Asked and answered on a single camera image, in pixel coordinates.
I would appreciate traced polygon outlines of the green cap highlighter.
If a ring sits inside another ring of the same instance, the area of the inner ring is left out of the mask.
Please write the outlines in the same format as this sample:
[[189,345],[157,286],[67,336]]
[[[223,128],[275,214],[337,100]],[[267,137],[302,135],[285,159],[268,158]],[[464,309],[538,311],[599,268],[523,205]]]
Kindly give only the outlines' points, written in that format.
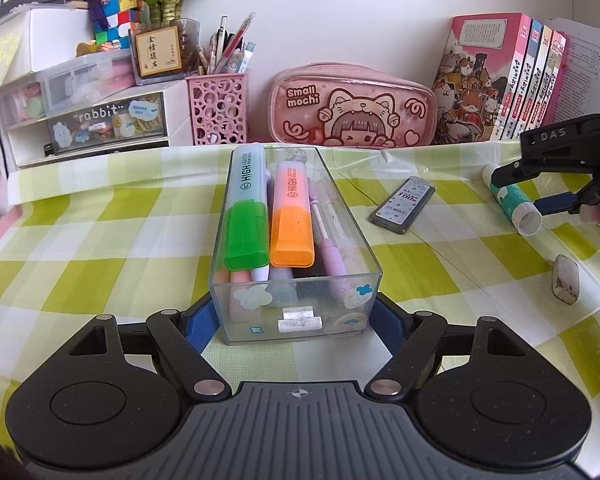
[[268,179],[262,144],[242,144],[230,160],[224,261],[232,272],[268,265]]

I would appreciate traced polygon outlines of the white eraser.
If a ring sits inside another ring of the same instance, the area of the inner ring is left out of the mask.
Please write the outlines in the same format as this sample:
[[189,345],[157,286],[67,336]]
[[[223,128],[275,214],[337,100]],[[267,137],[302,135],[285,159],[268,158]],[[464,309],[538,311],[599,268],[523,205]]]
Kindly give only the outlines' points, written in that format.
[[552,270],[552,292],[564,304],[575,304],[580,295],[580,271],[570,257],[556,256]]

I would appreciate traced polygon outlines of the clear acrylic organizer box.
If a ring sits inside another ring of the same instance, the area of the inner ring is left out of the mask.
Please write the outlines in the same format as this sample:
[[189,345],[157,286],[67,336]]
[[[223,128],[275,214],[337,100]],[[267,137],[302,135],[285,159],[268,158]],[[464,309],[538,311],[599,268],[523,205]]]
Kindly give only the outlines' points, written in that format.
[[362,333],[381,275],[319,151],[234,149],[210,276],[225,342]]

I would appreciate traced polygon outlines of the colourful rubik cube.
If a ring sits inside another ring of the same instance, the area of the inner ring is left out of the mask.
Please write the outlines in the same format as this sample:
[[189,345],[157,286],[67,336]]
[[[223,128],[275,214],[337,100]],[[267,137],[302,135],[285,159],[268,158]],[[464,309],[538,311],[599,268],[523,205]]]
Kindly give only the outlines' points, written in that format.
[[99,16],[92,18],[95,44],[111,44],[129,49],[132,32],[149,24],[149,8],[145,0],[96,0]]

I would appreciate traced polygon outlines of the pink cat cover book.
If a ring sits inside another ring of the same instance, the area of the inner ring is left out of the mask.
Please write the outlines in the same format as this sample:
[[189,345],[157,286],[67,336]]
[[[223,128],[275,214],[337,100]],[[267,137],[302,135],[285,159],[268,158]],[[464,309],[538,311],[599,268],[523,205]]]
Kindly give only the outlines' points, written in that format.
[[538,128],[567,46],[562,32],[524,13],[457,15],[432,86],[434,142],[516,140]]

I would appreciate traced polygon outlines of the white green glue stick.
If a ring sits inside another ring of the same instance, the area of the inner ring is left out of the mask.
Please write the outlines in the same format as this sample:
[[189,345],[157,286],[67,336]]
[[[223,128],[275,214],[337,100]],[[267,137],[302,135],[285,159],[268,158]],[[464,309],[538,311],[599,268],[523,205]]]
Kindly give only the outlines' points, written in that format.
[[521,236],[532,236],[539,232],[542,226],[542,214],[534,206],[522,189],[511,184],[498,188],[491,182],[496,165],[486,165],[482,170],[484,185],[491,191],[494,198],[504,211],[504,214]]

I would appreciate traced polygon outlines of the light purple pen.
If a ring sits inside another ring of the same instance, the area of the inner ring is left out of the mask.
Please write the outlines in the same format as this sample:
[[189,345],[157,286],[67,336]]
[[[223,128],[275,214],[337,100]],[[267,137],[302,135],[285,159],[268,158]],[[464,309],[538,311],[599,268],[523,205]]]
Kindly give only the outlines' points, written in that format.
[[335,240],[329,236],[317,190],[311,179],[308,180],[308,190],[314,242],[322,258],[325,274],[332,278],[329,281],[329,289],[337,301],[344,302],[350,289],[349,273]]

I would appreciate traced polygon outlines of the pale blue highlighter pen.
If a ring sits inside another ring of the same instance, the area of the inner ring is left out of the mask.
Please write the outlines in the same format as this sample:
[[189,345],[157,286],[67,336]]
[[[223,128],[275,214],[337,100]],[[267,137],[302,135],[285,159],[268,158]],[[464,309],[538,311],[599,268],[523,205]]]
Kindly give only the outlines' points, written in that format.
[[271,266],[266,290],[272,296],[272,307],[288,308],[298,304],[297,284],[291,268]]

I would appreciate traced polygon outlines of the black marker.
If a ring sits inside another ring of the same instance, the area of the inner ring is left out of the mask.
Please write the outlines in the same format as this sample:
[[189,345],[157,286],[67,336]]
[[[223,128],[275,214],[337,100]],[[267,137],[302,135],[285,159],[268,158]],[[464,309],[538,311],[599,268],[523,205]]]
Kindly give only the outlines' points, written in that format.
[[299,278],[324,278],[327,276],[327,272],[323,261],[316,258],[312,266],[309,266],[308,268],[293,268],[292,275],[297,280]]

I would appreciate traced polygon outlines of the pencil lead refill case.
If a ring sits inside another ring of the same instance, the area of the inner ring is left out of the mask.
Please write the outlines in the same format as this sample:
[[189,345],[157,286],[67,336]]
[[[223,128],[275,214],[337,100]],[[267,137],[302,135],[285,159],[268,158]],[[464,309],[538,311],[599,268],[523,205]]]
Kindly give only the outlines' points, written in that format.
[[409,177],[367,220],[390,232],[405,234],[435,192],[436,187],[431,182],[420,177]]

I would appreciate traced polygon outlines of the pink Small mochi pencil case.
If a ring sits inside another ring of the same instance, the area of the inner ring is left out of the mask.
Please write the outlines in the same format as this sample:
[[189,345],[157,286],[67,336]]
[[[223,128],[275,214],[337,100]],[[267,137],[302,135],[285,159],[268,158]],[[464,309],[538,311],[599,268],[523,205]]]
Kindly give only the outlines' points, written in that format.
[[436,125],[434,92],[362,65],[283,70],[268,94],[268,128],[283,143],[414,148],[434,140]]

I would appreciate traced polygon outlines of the pink highlighter pen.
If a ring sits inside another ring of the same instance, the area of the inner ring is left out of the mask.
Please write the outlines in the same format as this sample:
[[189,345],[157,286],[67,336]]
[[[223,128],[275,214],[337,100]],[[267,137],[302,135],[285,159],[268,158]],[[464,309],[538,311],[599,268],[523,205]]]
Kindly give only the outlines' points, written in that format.
[[230,274],[230,319],[233,322],[244,322],[251,318],[252,312],[245,307],[249,299],[249,283],[251,272],[236,271]]

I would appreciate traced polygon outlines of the orange cap highlighter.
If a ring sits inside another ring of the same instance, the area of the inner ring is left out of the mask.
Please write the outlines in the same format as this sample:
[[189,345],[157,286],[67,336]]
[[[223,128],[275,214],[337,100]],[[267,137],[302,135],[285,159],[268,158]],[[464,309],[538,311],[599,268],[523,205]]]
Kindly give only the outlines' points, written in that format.
[[308,268],[314,259],[306,164],[286,160],[276,168],[270,261],[273,266]]

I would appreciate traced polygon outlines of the pink perforated pen holder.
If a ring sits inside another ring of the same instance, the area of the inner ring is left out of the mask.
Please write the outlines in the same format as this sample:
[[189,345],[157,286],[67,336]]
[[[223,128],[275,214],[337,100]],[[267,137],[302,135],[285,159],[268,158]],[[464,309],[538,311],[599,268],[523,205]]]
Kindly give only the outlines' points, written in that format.
[[248,133],[248,74],[186,79],[195,145],[243,144]]

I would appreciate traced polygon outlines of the white printed paper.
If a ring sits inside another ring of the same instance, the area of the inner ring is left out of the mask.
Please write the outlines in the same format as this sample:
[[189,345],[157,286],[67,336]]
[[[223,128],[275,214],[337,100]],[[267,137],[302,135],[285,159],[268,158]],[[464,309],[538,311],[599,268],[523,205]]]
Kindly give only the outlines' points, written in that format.
[[548,24],[567,38],[567,47],[544,122],[600,113],[600,28],[565,18]]

